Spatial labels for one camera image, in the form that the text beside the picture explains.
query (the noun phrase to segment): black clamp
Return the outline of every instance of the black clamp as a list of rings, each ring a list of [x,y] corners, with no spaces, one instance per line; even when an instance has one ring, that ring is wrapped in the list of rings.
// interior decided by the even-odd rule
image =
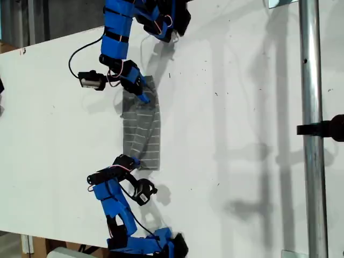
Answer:
[[[140,206],[145,205],[151,199],[151,195],[157,193],[157,188],[148,179],[139,179],[134,186],[135,192],[132,199],[136,201]]]
[[[0,94],[1,94],[1,92],[3,92],[4,91],[4,85],[3,85],[3,83],[2,83],[2,81],[1,81],[1,78],[0,78]]]
[[[332,137],[333,140],[344,142],[344,114],[335,116],[331,121],[321,121],[310,125],[298,125],[297,135]]]
[[[89,175],[87,177],[87,182],[91,185],[97,185],[115,178],[118,180],[118,182],[121,182],[124,179],[127,179],[127,177],[130,175],[130,173],[122,167],[130,171],[134,170],[139,166],[139,161],[124,154],[121,154],[114,160],[113,165],[120,165],[121,167],[110,166],[102,170],[99,170],[96,173]]]
[[[117,82],[119,78],[109,76],[108,78],[103,74],[98,74],[95,70],[81,71],[78,74],[81,87],[91,88],[99,91],[105,89],[107,82]]]

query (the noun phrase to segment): gray wall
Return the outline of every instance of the gray wall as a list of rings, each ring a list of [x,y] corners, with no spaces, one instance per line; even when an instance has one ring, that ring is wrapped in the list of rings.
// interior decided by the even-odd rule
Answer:
[[[51,39],[104,25],[105,0],[48,0]]]

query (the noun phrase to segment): metal pipe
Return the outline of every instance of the metal pipe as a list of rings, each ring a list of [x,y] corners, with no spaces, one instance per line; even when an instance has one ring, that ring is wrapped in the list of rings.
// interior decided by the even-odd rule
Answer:
[[[318,0],[299,0],[303,124],[323,120]],[[309,257],[328,258],[324,141],[304,136]]]

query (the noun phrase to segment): white surface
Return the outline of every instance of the white surface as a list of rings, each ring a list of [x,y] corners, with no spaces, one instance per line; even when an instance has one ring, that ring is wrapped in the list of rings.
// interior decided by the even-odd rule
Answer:
[[[93,258],[94,256],[69,250],[64,247],[58,247],[51,251],[47,258]]]
[[[146,33],[132,27],[128,57],[155,77],[162,119],[161,169],[149,175],[160,191],[132,209],[150,228],[183,232],[190,258],[307,254],[298,4],[189,7],[174,51],[142,42]],[[344,110],[344,34],[335,28],[343,13],[344,1],[320,1],[325,119]],[[82,89],[67,67],[102,30],[0,56],[0,230],[106,247],[105,215],[86,177],[122,151],[122,88]],[[99,48],[76,55],[73,69],[106,72]],[[344,146],[326,139],[325,147],[329,252],[341,257]]]
[[[283,250],[282,251],[282,258],[308,258],[308,255],[298,254],[298,253]]]
[[[297,0],[268,0],[269,1],[269,8],[275,8],[278,5],[283,5],[285,3],[294,3]]]

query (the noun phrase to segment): floor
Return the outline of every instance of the floor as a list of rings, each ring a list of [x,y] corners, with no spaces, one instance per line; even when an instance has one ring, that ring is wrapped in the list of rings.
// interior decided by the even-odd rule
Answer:
[[[22,258],[20,235],[0,231],[0,257]]]
[[[50,38],[103,26],[104,4],[105,0],[49,0]]]

